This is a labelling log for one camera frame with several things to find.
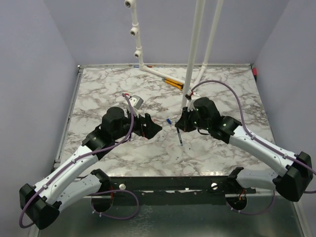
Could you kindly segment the blue gel pen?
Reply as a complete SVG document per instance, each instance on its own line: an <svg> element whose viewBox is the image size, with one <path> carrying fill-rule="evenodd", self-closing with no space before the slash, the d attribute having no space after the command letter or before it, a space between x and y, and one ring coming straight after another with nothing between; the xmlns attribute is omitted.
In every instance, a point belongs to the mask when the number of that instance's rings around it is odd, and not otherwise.
<svg viewBox="0 0 316 237"><path fill-rule="evenodd" d="M182 140L182 137L181 137L181 133L180 133L180 129L179 128L176 128L177 130L177 135L178 135L178 138L179 138L179 142L180 142L180 146L183 146L183 140Z"/></svg>

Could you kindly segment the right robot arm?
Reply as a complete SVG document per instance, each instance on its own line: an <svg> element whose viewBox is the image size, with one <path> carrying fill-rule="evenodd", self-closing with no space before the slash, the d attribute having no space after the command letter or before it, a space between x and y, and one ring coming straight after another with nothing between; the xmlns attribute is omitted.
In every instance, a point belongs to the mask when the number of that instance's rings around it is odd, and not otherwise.
<svg viewBox="0 0 316 237"><path fill-rule="evenodd" d="M175 127L184 132L205 130L211 137L248 152L269 167L261 171L242 169L227 180L232 193L243 188L261 188L277 191L285 199L297 202L313 179L312 161L307 153L295 154L257 136L237 119L220 115L215 103L207 97L184 107Z"/></svg>

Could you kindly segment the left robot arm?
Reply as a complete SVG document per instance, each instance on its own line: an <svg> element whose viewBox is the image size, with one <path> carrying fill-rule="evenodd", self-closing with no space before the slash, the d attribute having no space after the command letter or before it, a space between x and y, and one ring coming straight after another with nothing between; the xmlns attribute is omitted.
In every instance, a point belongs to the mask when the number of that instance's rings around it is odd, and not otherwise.
<svg viewBox="0 0 316 237"><path fill-rule="evenodd" d="M132 109L125 112L119 107L109 108L101 124L86 136L60 167L34 185L25 184L20 188L20 227L25 227L23 216L26 214L40 230L45 229L71 203L88 194L105 194L109 189L109 178L101 170L92 171L77 184L74 180L112 149L126 142L132 133L151 139L161 130L162 127L154 123L148 113L137 116Z"/></svg>

